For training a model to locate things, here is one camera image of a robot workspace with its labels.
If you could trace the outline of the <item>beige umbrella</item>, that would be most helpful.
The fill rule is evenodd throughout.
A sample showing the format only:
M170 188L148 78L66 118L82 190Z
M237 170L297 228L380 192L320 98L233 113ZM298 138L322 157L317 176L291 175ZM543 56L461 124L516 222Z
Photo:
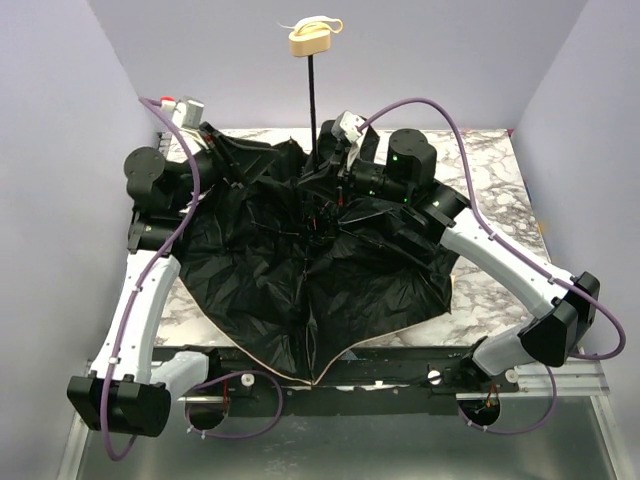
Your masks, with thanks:
M345 350L450 310L454 253L392 202L302 189L313 151L268 145L278 156L247 187L203 188L176 250L184 287L234 345L314 382Z

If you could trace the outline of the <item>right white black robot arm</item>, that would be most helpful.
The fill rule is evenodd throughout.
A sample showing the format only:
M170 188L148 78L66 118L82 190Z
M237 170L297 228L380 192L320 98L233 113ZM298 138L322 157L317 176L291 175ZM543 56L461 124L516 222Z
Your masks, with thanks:
M399 206L418 235L463 257L513 294L532 315L521 327L478 340L455 372L486 381L515 366L561 367L592 325L600 282L556 267L492 227L469 194L436 179L438 154L420 131L403 128L375 162L378 137L364 118L345 111L322 124L313 143L315 172L303 188L336 203L380 199Z

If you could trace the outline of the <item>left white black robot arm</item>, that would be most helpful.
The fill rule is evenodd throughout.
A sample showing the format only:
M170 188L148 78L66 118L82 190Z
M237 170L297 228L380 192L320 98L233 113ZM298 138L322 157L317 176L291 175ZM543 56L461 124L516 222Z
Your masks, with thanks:
M152 363L162 312L181 267L173 249L198 195L221 180L242 179L248 165L211 142L189 152L182 164L148 146L126 157L124 174L134 208L121 296L87 375L71 377L67 387L76 413L105 438L113 433L157 437L181 396L232 379L221 372L214 349L186 346L160 366Z

